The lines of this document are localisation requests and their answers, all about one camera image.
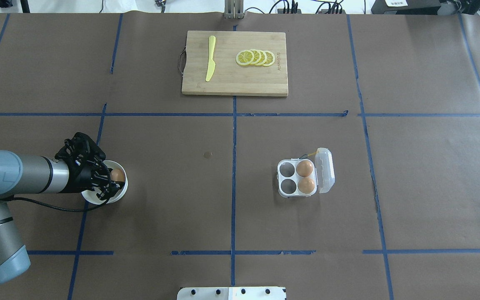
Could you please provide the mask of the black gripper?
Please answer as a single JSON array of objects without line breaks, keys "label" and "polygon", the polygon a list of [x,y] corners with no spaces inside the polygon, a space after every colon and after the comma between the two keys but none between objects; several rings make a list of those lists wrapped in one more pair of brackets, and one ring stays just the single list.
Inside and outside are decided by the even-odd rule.
[{"label": "black gripper", "polygon": [[65,139],[64,146],[55,154],[55,159],[63,161],[69,175],[60,193],[80,193],[95,190],[97,203],[114,203],[125,195],[124,183],[110,183],[115,179],[112,168],[104,164],[105,152],[89,135],[76,132],[71,139]]}]

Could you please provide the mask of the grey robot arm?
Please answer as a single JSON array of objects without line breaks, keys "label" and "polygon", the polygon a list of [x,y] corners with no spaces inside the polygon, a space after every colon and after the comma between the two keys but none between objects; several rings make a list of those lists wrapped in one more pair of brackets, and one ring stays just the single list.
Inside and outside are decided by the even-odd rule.
[{"label": "grey robot arm", "polygon": [[30,266],[28,251],[8,203],[21,200],[71,212],[69,208],[25,196],[80,193],[95,210],[121,199],[127,187],[124,168],[108,161],[97,143],[82,132],[65,139],[53,159],[0,150],[0,285],[23,274]]}]

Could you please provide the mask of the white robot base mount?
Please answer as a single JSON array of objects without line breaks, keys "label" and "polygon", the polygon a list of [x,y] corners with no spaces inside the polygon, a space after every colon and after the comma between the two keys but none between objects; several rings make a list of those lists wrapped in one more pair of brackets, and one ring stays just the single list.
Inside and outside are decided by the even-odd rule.
[{"label": "white robot base mount", "polygon": [[286,300],[285,287],[185,287],[177,300]]}]

